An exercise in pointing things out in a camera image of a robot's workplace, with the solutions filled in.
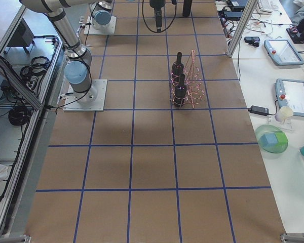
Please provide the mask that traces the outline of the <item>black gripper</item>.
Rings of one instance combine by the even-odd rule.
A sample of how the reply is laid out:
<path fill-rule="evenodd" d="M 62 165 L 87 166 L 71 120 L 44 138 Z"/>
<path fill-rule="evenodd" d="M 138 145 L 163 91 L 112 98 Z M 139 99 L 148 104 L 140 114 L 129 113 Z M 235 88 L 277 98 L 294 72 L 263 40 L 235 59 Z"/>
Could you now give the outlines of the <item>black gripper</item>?
<path fill-rule="evenodd" d="M 156 30 L 162 29 L 162 7 L 165 6 L 165 0 L 149 0 L 149 5 L 154 9 L 155 21 L 156 21 Z"/>

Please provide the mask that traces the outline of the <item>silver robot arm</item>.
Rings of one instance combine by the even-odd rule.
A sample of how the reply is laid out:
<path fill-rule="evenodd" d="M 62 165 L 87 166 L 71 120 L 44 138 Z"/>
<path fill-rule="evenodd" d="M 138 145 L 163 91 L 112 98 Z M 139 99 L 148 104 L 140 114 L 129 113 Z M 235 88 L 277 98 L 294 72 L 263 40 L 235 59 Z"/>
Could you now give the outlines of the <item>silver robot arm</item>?
<path fill-rule="evenodd" d="M 94 29 L 102 29 L 111 21 L 112 1 L 97 1 L 89 4 L 91 24 Z"/>
<path fill-rule="evenodd" d="M 67 64 L 64 68 L 64 77 L 72 88 L 72 100 L 65 101 L 64 105 L 56 107 L 65 112 L 103 111 L 107 80 L 92 79 L 90 50 L 81 43 L 79 35 L 72 28 L 66 15 L 65 8 L 88 3 L 90 17 L 94 28 L 107 29 L 116 20 L 111 14 L 112 1 L 19 1 L 29 10 L 44 14 L 52 23 L 66 48 Z M 161 33 L 161 8 L 165 1 L 150 1 L 154 9 L 157 33 Z"/>

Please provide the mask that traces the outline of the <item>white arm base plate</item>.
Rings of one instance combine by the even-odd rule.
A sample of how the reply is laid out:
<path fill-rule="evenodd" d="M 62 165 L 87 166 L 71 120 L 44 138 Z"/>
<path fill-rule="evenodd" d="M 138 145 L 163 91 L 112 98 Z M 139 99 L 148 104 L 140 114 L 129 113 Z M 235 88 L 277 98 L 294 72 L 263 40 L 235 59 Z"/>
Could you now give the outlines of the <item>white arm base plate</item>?
<path fill-rule="evenodd" d="M 92 17 L 88 16 L 87 23 L 91 25 L 86 25 L 84 34 L 87 35 L 114 35 L 116 29 L 117 17 L 112 16 L 111 20 L 106 25 L 98 24 Z"/>
<path fill-rule="evenodd" d="M 68 87 L 68 92 L 73 94 L 66 97 L 66 105 L 63 107 L 64 112 L 91 112 L 104 111 L 105 96 L 107 91 L 106 79 L 92 80 L 92 86 L 84 98 L 80 99 L 81 95 L 73 93 L 71 85 Z"/>

